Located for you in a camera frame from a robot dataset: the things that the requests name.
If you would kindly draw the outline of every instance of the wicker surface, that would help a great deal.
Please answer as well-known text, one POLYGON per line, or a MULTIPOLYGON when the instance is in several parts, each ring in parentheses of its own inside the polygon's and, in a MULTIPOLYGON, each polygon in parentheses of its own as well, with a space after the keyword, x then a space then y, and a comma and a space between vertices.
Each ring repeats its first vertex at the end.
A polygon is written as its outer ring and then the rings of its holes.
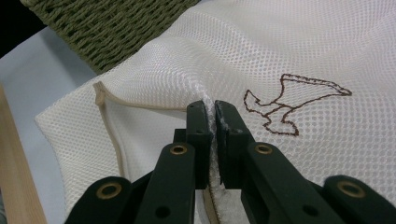
POLYGON ((198 0, 21 0, 102 74, 160 35, 198 0))

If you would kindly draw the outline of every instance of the white mesh fabric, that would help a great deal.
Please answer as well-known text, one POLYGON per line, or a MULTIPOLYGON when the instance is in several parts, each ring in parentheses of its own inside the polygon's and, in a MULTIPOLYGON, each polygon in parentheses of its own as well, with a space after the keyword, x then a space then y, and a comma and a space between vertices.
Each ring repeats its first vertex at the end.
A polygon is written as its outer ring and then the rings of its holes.
POLYGON ((66 214, 96 180, 119 175, 116 152, 94 103, 95 78, 36 117, 61 167, 66 214))
MULTIPOLYGON (((351 175, 396 204, 395 5, 206 2, 96 81, 127 104, 183 108, 203 99, 212 131, 214 100, 232 103, 256 141, 279 147, 307 179, 321 185, 326 176, 351 175)), ((82 87, 86 94, 94 94, 91 84, 82 87)), ((72 93, 38 123, 69 122, 67 113, 77 113, 76 122, 101 123, 93 96, 82 103, 83 97, 72 93)), ((52 127, 42 129, 55 150, 75 145, 51 136, 52 127)), ((72 129, 60 132, 77 138, 72 129)), ((63 174, 75 171, 63 168, 63 174)), ((216 156, 210 177, 219 220, 246 223, 239 192, 219 185, 216 156)))
MULTIPOLYGON (((175 129, 186 128, 186 113, 175 110, 152 110, 120 105, 105 99, 103 118, 120 152, 123 176, 136 181, 151 172, 166 145, 173 142, 175 129)), ((207 223, 202 192, 197 190, 194 223, 207 223)))

